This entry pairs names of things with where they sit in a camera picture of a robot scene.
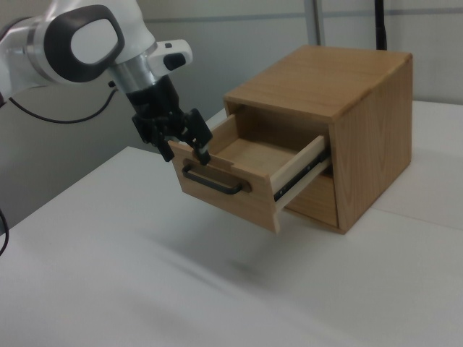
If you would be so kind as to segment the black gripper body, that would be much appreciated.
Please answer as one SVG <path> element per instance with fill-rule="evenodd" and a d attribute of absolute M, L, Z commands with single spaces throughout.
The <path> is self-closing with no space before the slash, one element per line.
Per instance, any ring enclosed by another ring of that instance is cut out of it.
<path fill-rule="evenodd" d="M 157 118 L 178 122 L 182 119 L 179 96 L 168 75 L 163 76 L 154 85 L 127 93 L 126 96 L 135 110 L 133 122 Z"/>

